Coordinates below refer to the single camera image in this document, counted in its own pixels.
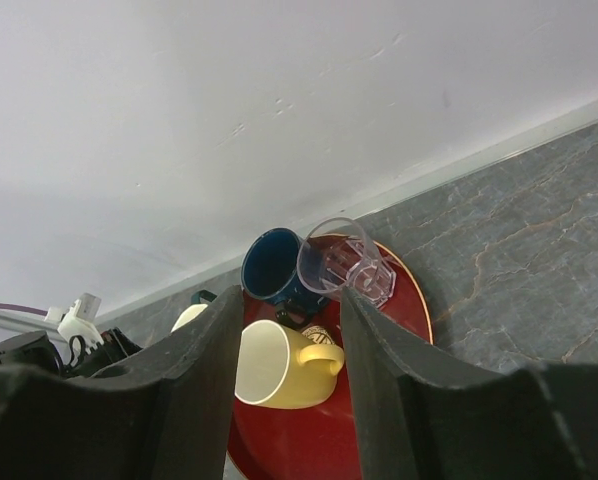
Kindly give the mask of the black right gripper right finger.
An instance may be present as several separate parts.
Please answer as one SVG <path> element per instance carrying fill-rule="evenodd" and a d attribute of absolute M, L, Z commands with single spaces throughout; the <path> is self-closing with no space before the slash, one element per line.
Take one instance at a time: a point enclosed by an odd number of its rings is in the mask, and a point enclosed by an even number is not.
<path fill-rule="evenodd" d="M 466 363 L 343 293 L 366 479 L 598 479 L 598 364 Z"/>

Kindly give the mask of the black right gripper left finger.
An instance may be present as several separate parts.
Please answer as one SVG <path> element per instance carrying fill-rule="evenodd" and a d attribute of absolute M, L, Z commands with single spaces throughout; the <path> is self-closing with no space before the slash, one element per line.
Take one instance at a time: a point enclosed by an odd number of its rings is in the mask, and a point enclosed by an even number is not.
<path fill-rule="evenodd" d="M 0 365 L 0 479 L 221 478 L 243 311 L 230 287 L 88 378 Z"/>

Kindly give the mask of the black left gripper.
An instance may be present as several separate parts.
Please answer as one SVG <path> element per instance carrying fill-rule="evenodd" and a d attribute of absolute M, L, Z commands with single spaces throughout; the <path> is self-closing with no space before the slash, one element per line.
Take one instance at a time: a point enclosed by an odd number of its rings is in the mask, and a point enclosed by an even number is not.
<path fill-rule="evenodd" d="M 67 345 L 70 359 L 64 362 L 45 331 L 21 334 L 0 342 L 0 365 L 33 366 L 61 378 L 91 377 L 142 350 L 118 328 L 104 331 L 94 346 L 83 335 L 72 335 Z"/>

